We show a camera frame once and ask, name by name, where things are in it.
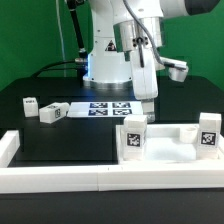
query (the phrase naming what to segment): green backdrop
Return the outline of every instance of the green backdrop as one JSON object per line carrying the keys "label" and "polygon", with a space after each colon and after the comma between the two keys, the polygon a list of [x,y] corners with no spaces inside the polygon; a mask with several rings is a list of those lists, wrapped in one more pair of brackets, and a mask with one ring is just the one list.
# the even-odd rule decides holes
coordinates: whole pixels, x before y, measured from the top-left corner
{"label": "green backdrop", "polygon": [[[78,16],[86,48],[92,48],[89,5]],[[208,78],[224,90],[224,0],[210,14],[164,22],[166,45],[162,56],[186,60],[191,75]],[[77,57],[72,21],[60,0],[66,59]],[[46,64],[61,61],[61,42],[55,0],[0,1],[0,90],[17,78],[28,77]],[[62,72],[51,72],[62,76]]]}

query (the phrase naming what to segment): cable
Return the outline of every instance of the cable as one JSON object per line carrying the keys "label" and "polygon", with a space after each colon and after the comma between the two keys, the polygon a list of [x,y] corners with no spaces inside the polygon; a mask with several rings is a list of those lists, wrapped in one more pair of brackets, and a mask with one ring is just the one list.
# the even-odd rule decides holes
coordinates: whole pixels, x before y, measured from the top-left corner
{"label": "cable", "polygon": [[83,69],[85,68],[85,66],[77,66],[74,68],[48,68],[48,69],[44,69],[42,70],[42,72],[48,72],[48,71],[62,71],[62,70],[79,70],[79,69]]}
{"label": "cable", "polygon": [[151,42],[151,45],[152,45],[152,49],[153,49],[153,53],[154,53],[154,56],[157,60],[157,62],[159,64],[162,64],[164,65],[163,61],[161,60],[160,58],[160,55],[157,51],[157,47],[155,45],[155,42],[151,36],[151,34],[149,33],[148,29],[145,27],[145,25],[138,19],[138,17],[135,15],[135,13],[133,12],[133,10],[131,9],[130,5],[128,4],[127,0],[123,0],[123,3],[126,7],[126,9],[128,10],[128,12],[130,13],[130,15],[132,16],[132,18],[135,20],[135,22],[144,30],[144,32],[146,33],[146,35],[148,36],[150,42]]}
{"label": "cable", "polygon": [[43,72],[44,70],[48,69],[48,68],[51,68],[51,67],[54,67],[54,66],[57,66],[57,65],[64,65],[64,64],[72,64],[72,63],[75,63],[75,60],[71,60],[71,61],[59,61],[59,62],[55,62],[55,63],[51,63],[49,65],[46,65],[44,66],[43,68],[41,68],[40,70],[36,71],[35,73],[33,73],[31,75],[32,78],[37,78],[38,75]]}
{"label": "cable", "polygon": [[[58,29],[59,29],[60,40],[61,40],[62,58],[63,58],[63,61],[65,61],[65,45],[64,45],[64,37],[63,37],[63,33],[62,33],[62,28],[61,28],[59,0],[56,0],[56,12],[57,12]],[[64,77],[66,77],[67,76],[66,65],[64,67],[65,67]]]}

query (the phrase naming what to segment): black tabletop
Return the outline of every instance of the black tabletop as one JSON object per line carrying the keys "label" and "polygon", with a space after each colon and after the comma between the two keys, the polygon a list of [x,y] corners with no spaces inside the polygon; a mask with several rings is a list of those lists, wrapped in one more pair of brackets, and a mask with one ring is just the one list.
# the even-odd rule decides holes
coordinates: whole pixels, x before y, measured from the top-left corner
{"label": "black tabletop", "polygon": [[[198,123],[200,112],[224,112],[224,92],[202,77],[158,78],[155,123]],[[25,118],[24,97],[53,102],[135,100],[131,89],[103,91],[76,78],[18,79],[0,92],[0,134],[18,129],[10,166],[116,164],[115,126],[123,118],[63,118],[51,125]],[[1,223],[224,223],[223,189],[176,189],[0,195]]]}

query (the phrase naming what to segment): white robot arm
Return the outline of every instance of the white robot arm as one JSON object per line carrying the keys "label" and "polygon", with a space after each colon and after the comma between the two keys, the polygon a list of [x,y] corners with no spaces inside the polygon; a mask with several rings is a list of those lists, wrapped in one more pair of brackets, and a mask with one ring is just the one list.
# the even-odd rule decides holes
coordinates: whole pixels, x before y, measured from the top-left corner
{"label": "white robot arm", "polygon": [[[85,0],[65,0],[79,5]],[[87,86],[124,88],[133,83],[143,111],[154,121],[158,95],[156,70],[170,67],[170,77],[184,81],[186,62],[161,58],[161,18],[210,12],[220,0],[89,0],[94,47],[88,57]]]}

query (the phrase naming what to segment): white box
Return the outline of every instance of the white box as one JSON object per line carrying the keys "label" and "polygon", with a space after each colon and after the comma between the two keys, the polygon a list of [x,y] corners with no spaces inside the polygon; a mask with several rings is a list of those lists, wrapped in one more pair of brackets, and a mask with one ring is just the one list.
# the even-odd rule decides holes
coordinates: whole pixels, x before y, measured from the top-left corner
{"label": "white box", "polygon": [[198,159],[216,159],[221,131],[221,114],[201,113],[197,143]]}
{"label": "white box", "polygon": [[38,116],[38,104],[35,97],[23,98],[23,107],[26,117]]}
{"label": "white box", "polygon": [[68,110],[68,103],[52,103],[39,110],[40,122],[51,124],[65,117]]}
{"label": "white box", "polygon": [[142,160],[146,148],[146,115],[128,115],[121,131],[125,160]]}

